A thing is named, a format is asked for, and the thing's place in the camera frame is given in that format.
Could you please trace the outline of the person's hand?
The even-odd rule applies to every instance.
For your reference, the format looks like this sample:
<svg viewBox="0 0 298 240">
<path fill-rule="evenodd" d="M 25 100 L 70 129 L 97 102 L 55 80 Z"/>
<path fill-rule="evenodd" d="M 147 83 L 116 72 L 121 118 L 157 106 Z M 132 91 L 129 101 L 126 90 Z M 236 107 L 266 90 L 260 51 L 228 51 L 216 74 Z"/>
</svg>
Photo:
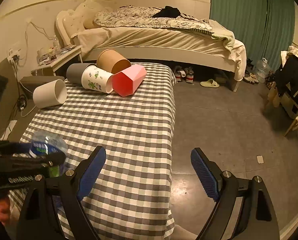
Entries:
<svg viewBox="0 0 298 240">
<path fill-rule="evenodd" d="M 9 223 L 11 217 L 10 199 L 8 196 L 0 199 L 0 222 L 3 225 Z"/>
</svg>

